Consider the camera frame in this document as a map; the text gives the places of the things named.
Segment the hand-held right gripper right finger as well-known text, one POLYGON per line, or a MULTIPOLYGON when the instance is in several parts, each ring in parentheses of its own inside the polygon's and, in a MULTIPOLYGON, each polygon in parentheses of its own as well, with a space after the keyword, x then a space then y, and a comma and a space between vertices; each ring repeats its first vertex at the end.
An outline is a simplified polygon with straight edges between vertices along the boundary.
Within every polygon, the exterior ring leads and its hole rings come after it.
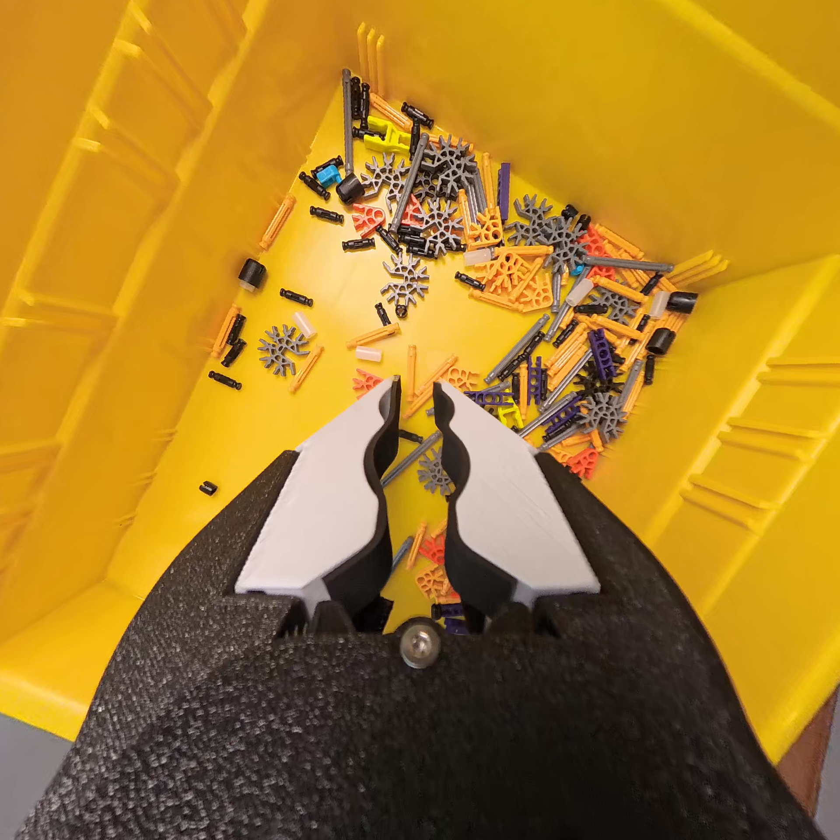
POLYGON ((489 623, 510 605, 596 595, 601 583, 550 483, 558 465, 465 393, 433 388, 448 503, 444 566, 461 600, 489 623))

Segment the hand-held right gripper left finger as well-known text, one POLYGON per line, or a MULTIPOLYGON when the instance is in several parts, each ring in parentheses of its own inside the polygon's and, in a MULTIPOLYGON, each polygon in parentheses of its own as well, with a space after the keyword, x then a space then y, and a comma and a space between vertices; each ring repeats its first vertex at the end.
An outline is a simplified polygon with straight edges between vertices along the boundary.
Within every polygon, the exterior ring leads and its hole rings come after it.
POLYGON ((355 630, 383 630, 393 550, 382 478, 399 447, 401 400, 400 376, 386 377, 296 447, 235 594, 289 596, 311 620, 330 603, 355 630))

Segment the pile of small construction parts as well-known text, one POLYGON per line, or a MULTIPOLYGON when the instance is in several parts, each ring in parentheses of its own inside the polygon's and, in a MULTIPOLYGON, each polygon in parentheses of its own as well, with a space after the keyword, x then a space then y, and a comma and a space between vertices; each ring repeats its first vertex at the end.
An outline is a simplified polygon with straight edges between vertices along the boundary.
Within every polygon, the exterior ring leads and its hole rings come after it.
MULTIPOLYGON (((450 354, 417 380, 417 346, 406 347, 399 447, 383 486, 393 566, 426 566, 417 586, 445 616, 450 633, 466 634, 463 602, 445 570, 448 503, 454 490, 442 464, 433 388, 446 382, 465 393, 543 457, 589 478, 605 446, 626 425, 635 396, 653 382, 655 362, 673 344, 697 294, 679 290, 708 260, 681 266, 643 261, 631 245, 593 224, 573 205, 554 214, 526 195, 508 223, 510 164, 497 182, 488 153, 462 138, 436 136, 434 119, 409 101, 394 109, 371 85, 343 71, 344 156, 301 172, 326 202, 330 191, 352 209, 356 236, 344 254, 388 249, 386 282, 375 310, 377 329, 339 339, 359 361, 382 362, 383 341, 429 292, 427 263, 463 261, 454 282, 469 299, 513 314, 538 313, 486 376, 450 354)), ((356 369, 355 401, 390 375, 356 369)))

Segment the yellow bin with dark parts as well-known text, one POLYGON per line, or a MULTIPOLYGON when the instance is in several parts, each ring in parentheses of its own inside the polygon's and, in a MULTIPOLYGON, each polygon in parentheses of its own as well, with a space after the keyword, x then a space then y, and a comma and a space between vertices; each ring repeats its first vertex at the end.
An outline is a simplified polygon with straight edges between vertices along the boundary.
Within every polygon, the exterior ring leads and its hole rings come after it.
POLYGON ((838 684, 838 2, 2 2, 2 714, 76 738, 195 532, 354 404, 539 319, 462 260, 368 365, 388 249, 310 215, 342 69, 686 262, 695 310, 587 484, 657 554, 772 760, 838 684))

